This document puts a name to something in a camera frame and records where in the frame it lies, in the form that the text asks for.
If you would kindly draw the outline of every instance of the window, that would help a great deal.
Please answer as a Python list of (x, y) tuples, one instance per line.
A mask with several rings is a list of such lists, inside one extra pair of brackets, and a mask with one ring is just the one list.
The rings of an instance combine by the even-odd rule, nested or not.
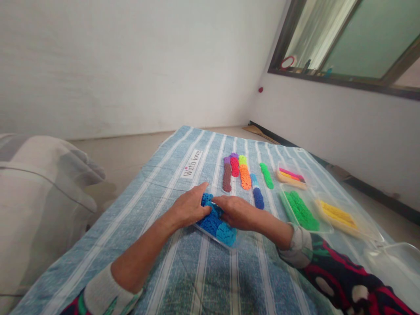
[(269, 72), (420, 100), (419, 0), (292, 0)]

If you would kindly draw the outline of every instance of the toy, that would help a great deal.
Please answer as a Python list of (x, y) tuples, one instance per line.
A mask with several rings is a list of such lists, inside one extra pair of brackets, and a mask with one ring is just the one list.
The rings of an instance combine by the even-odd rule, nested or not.
[(266, 181), (267, 187), (270, 189), (273, 189), (274, 184), (273, 184), (273, 181), (271, 180), (270, 171), (268, 170), (267, 165), (265, 165), (265, 163), (260, 163), (259, 165), (261, 166), (261, 172), (264, 175), (264, 179)]
[(284, 192), (299, 224), (309, 231), (319, 231), (319, 222), (314, 218), (303, 200), (294, 190)]
[(230, 156), (231, 158), (231, 167), (232, 167), (232, 176), (238, 177), (239, 176), (239, 156), (236, 153), (232, 153)]
[(295, 173), (285, 170), (284, 168), (279, 168), (279, 171), (280, 173), (285, 173), (285, 174), (290, 175), (291, 178), (296, 177), (296, 180), (306, 183), (302, 175), (297, 175)]
[(264, 209), (264, 197), (261, 194), (261, 189), (258, 185), (258, 180), (255, 174), (251, 174), (252, 192), (254, 193), (255, 207), (258, 209)]
[(252, 187), (251, 177), (249, 177), (248, 165), (246, 164), (246, 156), (239, 156), (239, 172), (241, 173), (241, 184), (245, 190), (250, 190)]
[(321, 204), (322, 211), (324, 211), (324, 213), (328, 217), (330, 217), (330, 218), (332, 218), (336, 221), (339, 221), (340, 223), (345, 224), (350, 228), (358, 230), (357, 225), (354, 222), (354, 220), (353, 220), (353, 218), (351, 217), (350, 214), (348, 214), (347, 212), (345, 212), (345, 211), (343, 211), (343, 210), (341, 210), (337, 207), (331, 206), (331, 205), (329, 205), (329, 204), (327, 204), (327, 203), (325, 203), (321, 200), (318, 200), (318, 203)]
[(232, 166), (231, 166), (231, 158), (225, 157), (224, 159), (224, 174), (223, 174), (223, 190), (226, 192), (230, 192), (232, 190), (231, 186), (231, 175), (232, 175)]
[(282, 171), (280, 171), (279, 169), (277, 169), (277, 179), (280, 181), (280, 182), (284, 182), (284, 183), (287, 183), (287, 184), (289, 184), (289, 185), (292, 185), (292, 186), (295, 186), (295, 187), (298, 187), (298, 188), (300, 188), (300, 189), (307, 189), (307, 186), (306, 186), (306, 183), (304, 183), (304, 182), (301, 182), (300, 180), (299, 180), (299, 178), (297, 178), (297, 177), (295, 177), (294, 176), (294, 178), (295, 179), (293, 179), (292, 178), (292, 175), (290, 175), (290, 174), (286, 174), (286, 173), (284, 173), (284, 172), (282, 172)]
[(206, 230), (219, 241), (232, 247), (236, 241), (237, 230), (220, 220), (223, 210), (218, 205), (211, 202), (212, 198), (212, 194), (203, 194), (203, 197), (201, 198), (201, 206), (210, 206), (211, 212), (208, 216), (205, 216), (203, 219), (198, 221), (197, 225)]

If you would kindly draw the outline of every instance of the window frame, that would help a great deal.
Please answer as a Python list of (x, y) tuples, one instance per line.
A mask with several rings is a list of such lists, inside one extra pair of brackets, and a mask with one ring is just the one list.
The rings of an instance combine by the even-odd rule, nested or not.
[[(334, 47), (336, 46), (338, 40), (340, 39), (342, 33), (344, 32), (346, 26), (351, 21), (354, 13), (356, 12), (357, 8), (361, 4), (363, 0), (357, 0), (352, 9), (350, 10), (348, 16), (346, 17), (345, 22), (341, 26), (340, 30), (338, 31), (336, 37), (334, 38), (330, 48), (328, 49), (327, 53), (323, 61), (321, 62), (320, 69), (323, 68), (325, 62), (327, 61), (328, 57), (330, 56), (331, 52), (333, 51)], [(420, 58), (420, 35), (417, 39), (405, 50), (405, 52), (394, 62), (391, 68), (386, 72), (386, 74), (378, 79), (378, 78), (370, 78), (370, 77), (357, 77), (357, 76), (348, 76), (348, 75), (340, 75), (340, 74), (331, 74), (330, 77), (318, 77), (316, 76), (319, 73), (319, 70), (316, 70), (314, 75), (307, 75), (303, 73), (296, 73), (290, 71), (280, 70), (280, 63), (286, 57), (287, 48), (292, 40), (294, 31), (298, 25), (300, 20), (302, 11), (305, 7), (306, 0), (292, 0), (289, 5), (289, 9), (287, 11), (287, 16), (284, 21), (283, 27), (281, 29), (281, 33), (279, 39), (277, 41), (276, 48), (273, 53), (273, 57), (271, 59), (268, 73), (270, 74), (278, 74), (283, 75), (286, 77), (293, 77), (308, 81), (314, 81), (319, 83), (327, 83), (332, 85), (338, 85), (348, 88), (355, 88), (359, 90), (365, 91), (372, 91), (378, 92), (408, 99), (413, 99), (420, 101), (420, 88), (416, 87), (400, 87), (393, 85), (398, 78), (404, 74), (404, 72), (410, 68), (410, 66)]]

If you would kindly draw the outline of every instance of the white label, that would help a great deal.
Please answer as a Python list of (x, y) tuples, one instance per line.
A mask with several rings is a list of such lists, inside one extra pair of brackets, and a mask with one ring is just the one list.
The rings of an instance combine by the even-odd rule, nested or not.
[(194, 149), (191, 156), (189, 157), (187, 164), (182, 170), (181, 178), (193, 178), (194, 173), (198, 167), (203, 151)]

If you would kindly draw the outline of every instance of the clear plastic box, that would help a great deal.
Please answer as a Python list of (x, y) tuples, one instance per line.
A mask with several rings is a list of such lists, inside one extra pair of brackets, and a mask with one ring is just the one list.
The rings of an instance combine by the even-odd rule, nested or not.
[(228, 245), (226, 245), (225, 243), (223, 243), (221, 240), (219, 240), (218, 238), (214, 237), (212, 234), (210, 234), (209, 232), (207, 232), (206, 230), (204, 230), (201, 226), (199, 226), (198, 224), (194, 224), (194, 226), (199, 229), (200, 231), (202, 231), (205, 235), (207, 235), (209, 238), (215, 240), (217, 243), (219, 243), (220, 245), (222, 245), (223, 247), (229, 249), (232, 252), (236, 252), (237, 249), (241, 246), (242, 243), (242, 239), (244, 238), (244, 231), (236, 229), (236, 239), (235, 239), (235, 243), (233, 243), (233, 246), (230, 247)]
[[(361, 212), (355, 206), (343, 200), (338, 201), (337, 199), (332, 198), (330, 195), (324, 192), (318, 192), (317, 197), (318, 199), (316, 200), (315, 203), (318, 207), (319, 213), (321, 214), (323, 219), (326, 221), (329, 221), (333, 227), (343, 232), (346, 232), (356, 238), (361, 238), (364, 240), (372, 240), (372, 241), (377, 241), (377, 242), (384, 241), (384, 238), (382, 234), (379, 232), (378, 228), (376, 227), (376, 224), (372, 222), (372, 220), (369, 217), (361, 214)], [(344, 223), (341, 223), (338, 220), (335, 220), (329, 217), (322, 209), (322, 205), (320, 204), (318, 200), (321, 200), (331, 206), (334, 206), (344, 212), (347, 212), (352, 217), (355, 224), (357, 225), (358, 230)]]
[(365, 249), (364, 256), (381, 281), (391, 286), (413, 311), (420, 313), (420, 251), (408, 243)]
[(317, 234), (331, 234), (334, 232), (334, 228), (331, 226), (331, 224), (325, 220), (320, 214), (319, 214), (319, 210), (318, 207), (316, 206), (315, 200), (316, 200), (316, 194), (314, 193), (313, 190), (308, 189), (308, 190), (296, 190), (295, 187), (288, 185), (286, 183), (281, 183), (280, 184), (280, 200), (283, 203), (285, 209), (286, 209), (286, 214), (287, 217), (289, 218), (289, 220), (296, 224), (299, 225), (299, 222), (290, 206), (289, 201), (287, 200), (286, 195), (284, 194), (284, 192), (288, 192), (290, 193), (291, 191), (296, 191), (297, 194), (300, 196), (300, 198), (303, 200), (303, 202), (305, 203), (306, 207), (309, 209), (309, 211), (312, 213), (312, 215), (314, 216), (314, 218), (319, 222), (319, 231), (311, 231), (309, 230), (311, 233), (317, 233)]
[(292, 186), (300, 188), (300, 189), (307, 189), (313, 183), (313, 181), (311, 179), (311, 176), (309, 174), (307, 174), (306, 172), (303, 172), (302, 170), (299, 170), (294, 163), (285, 163), (285, 162), (280, 162), (279, 161), (277, 163), (277, 168), (274, 171), (276, 173), (277, 180), (281, 183), (284, 183), (284, 182), (280, 181), (280, 179), (279, 179), (279, 174), (280, 174), (279, 168), (283, 168), (283, 169), (285, 169), (289, 172), (292, 172), (294, 174), (297, 174), (297, 175), (302, 175), (304, 180), (305, 180), (305, 183), (299, 182), (301, 184), (299, 184), (299, 183), (297, 183), (296, 185), (293, 184), (293, 183), (285, 183), (285, 184), (292, 185)]

